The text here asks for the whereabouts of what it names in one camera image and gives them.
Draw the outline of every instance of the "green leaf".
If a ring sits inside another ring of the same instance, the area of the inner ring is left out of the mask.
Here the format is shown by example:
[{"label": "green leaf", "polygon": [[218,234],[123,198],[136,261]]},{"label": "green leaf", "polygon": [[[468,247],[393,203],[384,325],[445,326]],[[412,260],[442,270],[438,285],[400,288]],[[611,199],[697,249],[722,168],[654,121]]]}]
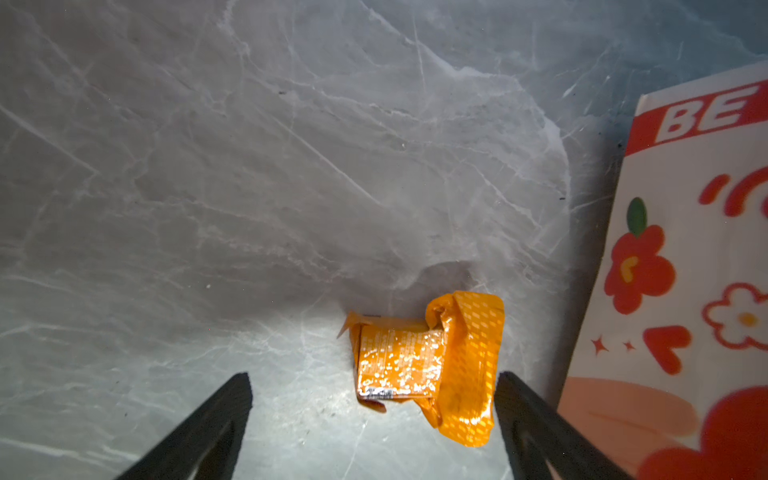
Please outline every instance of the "green leaf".
[{"label": "green leaf", "polygon": [[635,197],[629,203],[627,208],[627,227],[633,235],[639,237],[648,226],[648,213],[645,210],[645,203],[640,197]]}]

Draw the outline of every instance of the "large red flower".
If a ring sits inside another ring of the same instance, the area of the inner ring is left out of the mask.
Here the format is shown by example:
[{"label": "large red flower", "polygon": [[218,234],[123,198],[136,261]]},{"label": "large red flower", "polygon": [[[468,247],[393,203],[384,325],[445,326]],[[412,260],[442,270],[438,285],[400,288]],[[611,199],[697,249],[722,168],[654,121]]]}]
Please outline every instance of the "large red flower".
[{"label": "large red flower", "polygon": [[712,407],[701,451],[652,453],[637,480],[765,480],[768,478],[768,386],[740,390]]},{"label": "large red flower", "polygon": [[664,231],[651,225],[636,237],[627,233],[616,242],[613,266],[605,279],[605,294],[614,298],[619,313],[629,315],[640,307],[643,295],[670,291],[675,279],[672,263],[657,253],[664,245]]}]

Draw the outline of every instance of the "red flower with green leaf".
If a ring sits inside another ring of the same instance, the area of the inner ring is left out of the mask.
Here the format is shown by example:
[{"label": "red flower with green leaf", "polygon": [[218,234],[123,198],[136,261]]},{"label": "red flower with green leaf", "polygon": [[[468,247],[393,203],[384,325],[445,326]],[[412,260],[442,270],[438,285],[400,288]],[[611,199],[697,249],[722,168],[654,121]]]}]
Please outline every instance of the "red flower with green leaf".
[{"label": "red flower with green leaf", "polygon": [[613,265],[605,279],[605,294],[614,298],[616,311],[629,315],[643,302],[643,295],[661,296],[675,280],[672,263],[657,255],[664,246],[664,230],[647,225],[642,199],[634,198],[627,208],[630,233],[623,235],[611,251]]}]

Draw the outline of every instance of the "white letter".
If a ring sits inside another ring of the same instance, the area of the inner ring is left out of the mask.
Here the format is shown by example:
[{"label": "white letter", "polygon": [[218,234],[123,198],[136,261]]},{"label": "white letter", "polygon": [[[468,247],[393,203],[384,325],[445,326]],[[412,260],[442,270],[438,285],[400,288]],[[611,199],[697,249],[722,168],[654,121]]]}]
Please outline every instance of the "white letter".
[{"label": "white letter", "polygon": [[738,122],[741,114],[726,115],[725,117],[718,117],[718,115],[727,113],[729,111],[741,110],[746,102],[731,102],[731,100],[736,98],[749,97],[755,93],[757,93],[757,86],[742,88],[741,90],[732,91],[728,94],[722,94],[715,97],[707,111],[705,111],[704,115],[701,117],[701,121],[699,122],[698,127],[699,131],[712,130],[713,128],[725,127],[726,125],[731,125]]},{"label": "white letter", "polygon": [[659,133],[656,135],[656,143],[682,137],[688,133],[696,124],[694,115],[698,113],[703,106],[704,102],[701,100],[694,100],[684,104],[675,105],[674,107],[669,107],[667,114],[664,115],[664,121],[661,122]]}]

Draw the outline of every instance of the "crumpled plastic wrapper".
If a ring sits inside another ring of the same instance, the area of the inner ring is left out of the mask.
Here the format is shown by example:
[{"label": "crumpled plastic wrapper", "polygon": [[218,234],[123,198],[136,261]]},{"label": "crumpled plastic wrapper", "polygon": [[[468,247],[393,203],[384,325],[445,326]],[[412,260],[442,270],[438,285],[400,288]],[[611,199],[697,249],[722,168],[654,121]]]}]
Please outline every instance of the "crumpled plastic wrapper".
[{"label": "crumpled plastic wrapper", "polygon": [[449,439],[488,443],[504,331],[500,298],[454,292],[433,300],[425,319],[352,312],[342,333],[347,329],[360,403],[384,413],[382,401],[413,400]]}]

